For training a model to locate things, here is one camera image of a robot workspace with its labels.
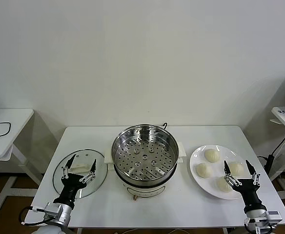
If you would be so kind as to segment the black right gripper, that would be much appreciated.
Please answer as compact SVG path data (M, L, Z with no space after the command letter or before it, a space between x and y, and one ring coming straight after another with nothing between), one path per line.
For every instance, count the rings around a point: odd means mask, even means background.
M224 179L236 192L242 195L245 207L244 212L247 213L253 210L265 210L265 206L262 201L258 198L257 190L260 187L259 177L255 168L246 160L246 165L252 179L236 179L231 175L231 171L227 161L224 161Z

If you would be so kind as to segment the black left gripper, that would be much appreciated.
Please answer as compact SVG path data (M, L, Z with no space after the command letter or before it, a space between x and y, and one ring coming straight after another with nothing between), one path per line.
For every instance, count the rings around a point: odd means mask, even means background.
M85 188L86 183L89 183L96 178L96 159L94 160L90 170L87 172L87 175L84 177L82 175L69 173L69 169L71 168L75 157L76 154L73 154L66 164L61 166L61 182L63 183L64 187L60 193L60 196L53 201L53 203L65 204L71 208L75 207L74 202L78 190Z

